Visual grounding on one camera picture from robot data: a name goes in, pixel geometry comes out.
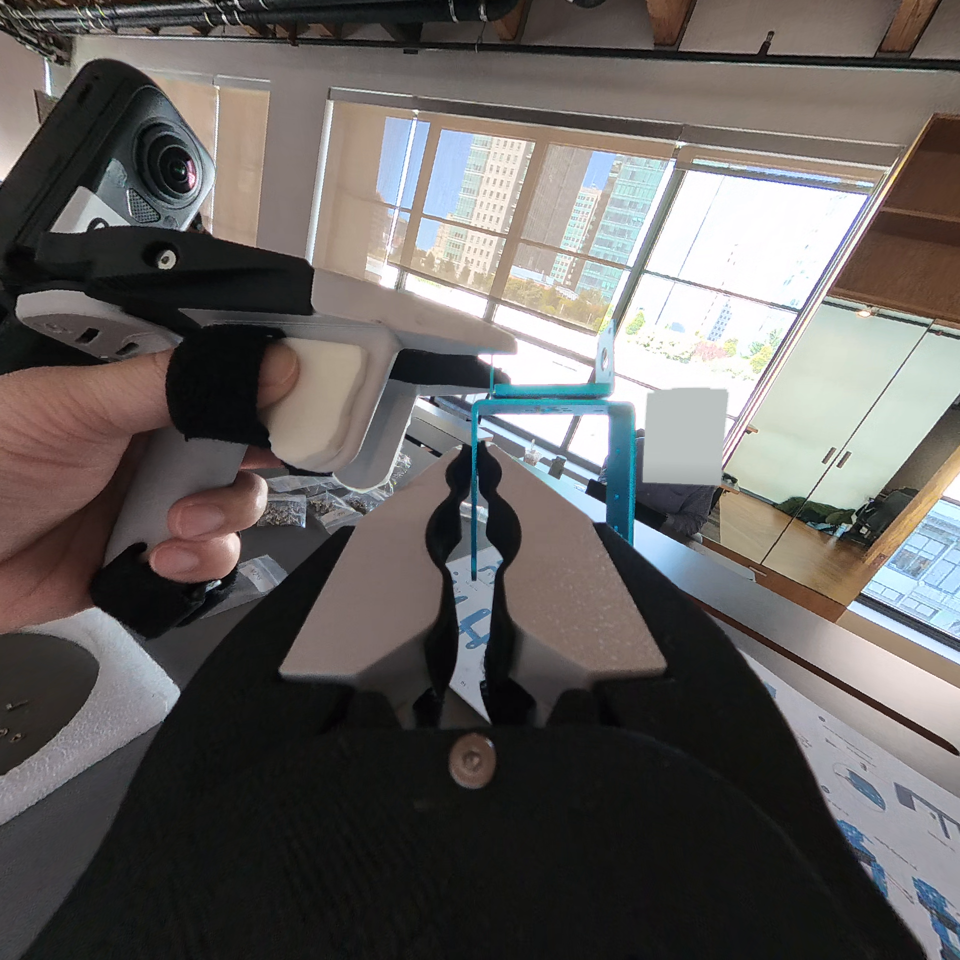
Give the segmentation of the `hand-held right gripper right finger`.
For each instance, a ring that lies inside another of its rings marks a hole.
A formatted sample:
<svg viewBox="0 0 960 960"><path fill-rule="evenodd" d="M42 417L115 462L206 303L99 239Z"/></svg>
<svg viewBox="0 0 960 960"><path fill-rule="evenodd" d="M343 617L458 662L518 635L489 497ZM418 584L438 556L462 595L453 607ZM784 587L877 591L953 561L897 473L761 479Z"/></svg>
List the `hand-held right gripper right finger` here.
<svg viewBox="0 0 960 960"><path fill-rule="evenodd" d="M546 721L563 694L666 672L594 522L499 447L480 445L494 577L482 697L491 721Z"/></svg>

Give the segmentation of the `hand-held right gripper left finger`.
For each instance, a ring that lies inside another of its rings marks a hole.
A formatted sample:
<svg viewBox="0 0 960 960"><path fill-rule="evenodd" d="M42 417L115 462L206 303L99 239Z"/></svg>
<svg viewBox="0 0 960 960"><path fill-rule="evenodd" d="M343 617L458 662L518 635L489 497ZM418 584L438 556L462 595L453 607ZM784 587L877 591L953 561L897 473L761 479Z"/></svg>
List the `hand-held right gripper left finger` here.
<svg viewBox="0 0 960 960"><path fill-rule="evenodd" d="M451 450L361 519L306 616L279 672L382 694L444 694L457 656L440 628L450 600L447 558L461 537L472 448Z"/></svg>

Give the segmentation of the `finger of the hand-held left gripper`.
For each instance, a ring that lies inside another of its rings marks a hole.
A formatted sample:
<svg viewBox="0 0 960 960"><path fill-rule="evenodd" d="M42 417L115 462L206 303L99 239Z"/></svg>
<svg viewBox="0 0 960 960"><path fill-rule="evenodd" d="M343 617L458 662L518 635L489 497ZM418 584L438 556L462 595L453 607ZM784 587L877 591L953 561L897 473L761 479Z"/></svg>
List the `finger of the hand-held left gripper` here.
<svg viewBox="0 0 960 960"><path fill-rule="evenodd" d="M514 351L518 347L510 331L489 321L335 271L315 271L311 302L315 322L387 332L402 349Z"/></svg>
<svg viewBox="0 0 960 960"><path fill-rule="evenodd" d="M282 330L289 338L354 344L366 355L364 387L380 394L402 350L481 356L514 354L515 338L490 323L434 302L339 302L309 316L183 308L200 326L235 324Z"/></svg>

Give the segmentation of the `blue metal U bracket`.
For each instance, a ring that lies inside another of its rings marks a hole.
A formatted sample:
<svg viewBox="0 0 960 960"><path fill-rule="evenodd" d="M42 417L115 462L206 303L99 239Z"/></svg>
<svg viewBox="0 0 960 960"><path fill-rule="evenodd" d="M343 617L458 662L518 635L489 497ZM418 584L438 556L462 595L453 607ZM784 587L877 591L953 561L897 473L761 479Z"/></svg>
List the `blue metal U bracket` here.
<svg viewBox="0 0 960 960"><path fill-rule="evenodd" d="M483 453L478 437L482 417L510 412L516 414L588 414L605 415L608 425L606 470L606 524L633 542L636 500L635 411L628 402L612 401L612 388L598 383L558 386L491 387L486 398L471 405L471 579L476 580L478 499L487 504L488 532L493 530L495 475Z"/></svg>

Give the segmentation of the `blue bracket with round plate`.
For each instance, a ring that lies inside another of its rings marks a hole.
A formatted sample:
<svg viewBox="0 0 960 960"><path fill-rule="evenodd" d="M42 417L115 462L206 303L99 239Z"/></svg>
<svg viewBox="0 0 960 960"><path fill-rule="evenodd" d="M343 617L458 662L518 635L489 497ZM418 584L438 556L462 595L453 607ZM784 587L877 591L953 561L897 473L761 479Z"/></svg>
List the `blue bracket with round plate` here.
<svg viewBox="0 0 960 960"><path fill-rule="evenodd" d="M577 385L535 385L491 387L490 397L503 401L574 402L601 401L612 395L615 389L615 342L617 324L606 323L597 334L593 379Z"/></svg>

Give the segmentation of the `person's left hand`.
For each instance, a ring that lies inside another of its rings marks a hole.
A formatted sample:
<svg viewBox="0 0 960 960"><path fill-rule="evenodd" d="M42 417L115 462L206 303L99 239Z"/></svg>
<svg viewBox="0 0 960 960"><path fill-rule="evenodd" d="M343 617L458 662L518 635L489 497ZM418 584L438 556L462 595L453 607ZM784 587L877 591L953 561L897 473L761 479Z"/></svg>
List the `person's left hand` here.
<svg viewBox="0 0 960 960"><path fill-rule="evenodd" d="M143 436L171 425L171 351L102 366L35 367L1 378L1 630L69 618L91 607L89 586L142 456ZM171 537L148 564L182 584L222 579L239 533L262 516L265 480L280 468L250 446L228 486L197 491L168 511Z"/></svg>

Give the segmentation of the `clear bag of screws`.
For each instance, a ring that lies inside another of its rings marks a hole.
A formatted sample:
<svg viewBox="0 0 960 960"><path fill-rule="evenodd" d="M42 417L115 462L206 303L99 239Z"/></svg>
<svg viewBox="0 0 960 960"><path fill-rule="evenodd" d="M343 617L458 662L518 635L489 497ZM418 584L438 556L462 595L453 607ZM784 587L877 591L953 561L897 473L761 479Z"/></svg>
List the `clear bag of screws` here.
<svg viewBox="0 0 960 960"><path fill-rule="evenodd" d="M273 557L261 555L242 560L237 566L234 596L241 603L270 594L287 577L287 571Z"/></svg>

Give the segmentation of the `large multi-pane window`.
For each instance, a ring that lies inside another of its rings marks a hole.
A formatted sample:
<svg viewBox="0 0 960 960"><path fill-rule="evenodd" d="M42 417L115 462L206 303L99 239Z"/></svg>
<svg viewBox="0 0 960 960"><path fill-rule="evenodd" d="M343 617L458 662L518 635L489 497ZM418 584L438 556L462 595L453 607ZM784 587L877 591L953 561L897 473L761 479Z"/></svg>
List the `large multi-pane window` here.
<svg viewBox="0 0 960 960"><path fill-rule="evenodd" d="M318 268L575 331L775 341L897 148L332 87Z"/></svg>

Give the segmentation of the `green bag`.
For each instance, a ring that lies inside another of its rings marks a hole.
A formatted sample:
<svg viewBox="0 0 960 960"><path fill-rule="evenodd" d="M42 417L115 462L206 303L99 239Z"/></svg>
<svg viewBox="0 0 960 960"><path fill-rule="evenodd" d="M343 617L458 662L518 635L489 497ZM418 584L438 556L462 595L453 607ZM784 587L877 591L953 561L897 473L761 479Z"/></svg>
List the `green bag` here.
<svg viewBox="0 0 960 960"><path fill-rule="evenodd" d="M838 536L855 517L855 509L841 509L803 496L791 496L774 504L774 509L812 529Z"/></svg>

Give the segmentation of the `white foam block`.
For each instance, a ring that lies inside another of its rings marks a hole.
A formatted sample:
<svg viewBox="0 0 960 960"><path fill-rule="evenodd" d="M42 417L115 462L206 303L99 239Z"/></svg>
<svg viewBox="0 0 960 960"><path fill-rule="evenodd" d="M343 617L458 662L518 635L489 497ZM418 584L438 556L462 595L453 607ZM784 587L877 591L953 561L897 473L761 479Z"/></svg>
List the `white foam block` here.
<svg viewBox="0 0 960 960"><path fill-rule="evenodd" d="M138 641L97 608L9 632L19 633L77 643L100 667L75 717L37 753L2 774L2 824L157 726L180 695L174 681Z"/></svg>

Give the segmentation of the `black ceiling pipes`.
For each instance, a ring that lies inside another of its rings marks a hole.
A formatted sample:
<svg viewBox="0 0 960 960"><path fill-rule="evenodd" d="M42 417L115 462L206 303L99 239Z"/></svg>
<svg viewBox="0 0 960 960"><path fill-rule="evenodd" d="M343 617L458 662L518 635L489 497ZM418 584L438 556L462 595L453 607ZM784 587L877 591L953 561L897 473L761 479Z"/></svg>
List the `black ceiling pipes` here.
<svg viewBox="0 0 960 960"><path fill-rule="evenodd" d="M43 34L309 25L494 22L517 1L2 2L2 23Z"/></svg>

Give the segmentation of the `black backpack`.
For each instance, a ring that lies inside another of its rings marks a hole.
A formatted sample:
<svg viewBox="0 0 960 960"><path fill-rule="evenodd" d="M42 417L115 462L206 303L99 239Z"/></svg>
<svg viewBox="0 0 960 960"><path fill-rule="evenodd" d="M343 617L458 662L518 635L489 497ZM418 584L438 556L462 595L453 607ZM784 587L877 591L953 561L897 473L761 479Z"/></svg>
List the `black backpack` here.
<svg viewBox="0 0 960 960"><path fill-rule="evenodd" d="M900 487L870 498L855 514L848 537L863 546L870 546L917 497L915 487Z"/></svg>

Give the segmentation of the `grey round metal plate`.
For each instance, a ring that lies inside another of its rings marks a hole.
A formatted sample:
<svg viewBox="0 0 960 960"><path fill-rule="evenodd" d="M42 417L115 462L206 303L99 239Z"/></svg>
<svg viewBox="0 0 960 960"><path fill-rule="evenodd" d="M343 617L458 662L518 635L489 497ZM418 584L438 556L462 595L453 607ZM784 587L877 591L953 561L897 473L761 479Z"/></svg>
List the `grey round metal plate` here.
<svg viewBox="0 0 960 960"><path fill-rule="evenodd" d="M87 702L99 662L53 635L1 636L1 773L36 754Z"/></svg>

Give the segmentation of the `printed assembly manual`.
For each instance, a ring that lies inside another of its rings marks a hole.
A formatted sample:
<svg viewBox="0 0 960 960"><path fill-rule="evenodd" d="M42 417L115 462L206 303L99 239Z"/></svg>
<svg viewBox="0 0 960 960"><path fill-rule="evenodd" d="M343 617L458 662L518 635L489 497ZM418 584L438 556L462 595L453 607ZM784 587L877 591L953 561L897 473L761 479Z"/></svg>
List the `printed assembly manual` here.
<svg viewBox="0 0 960 960"><path fill-rule="evenodd" d="M602 706L616 725L716 769L816 854L844 837L858 868L927 958L958 958L958 799L786 682L747 634L685 594L652 694Z"/></svg>

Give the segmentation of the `wooden wall shelf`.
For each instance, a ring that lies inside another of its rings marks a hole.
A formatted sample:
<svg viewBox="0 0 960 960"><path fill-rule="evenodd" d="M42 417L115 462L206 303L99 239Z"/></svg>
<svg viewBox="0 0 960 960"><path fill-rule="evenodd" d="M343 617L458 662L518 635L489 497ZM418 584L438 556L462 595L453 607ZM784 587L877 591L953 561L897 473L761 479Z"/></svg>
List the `wooden wall shelf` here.
<svg viewBox="0 0 960 960"><path fill-rule="evenodd" d="M958 328L958 115L929 119L829 294Z"/></svg>

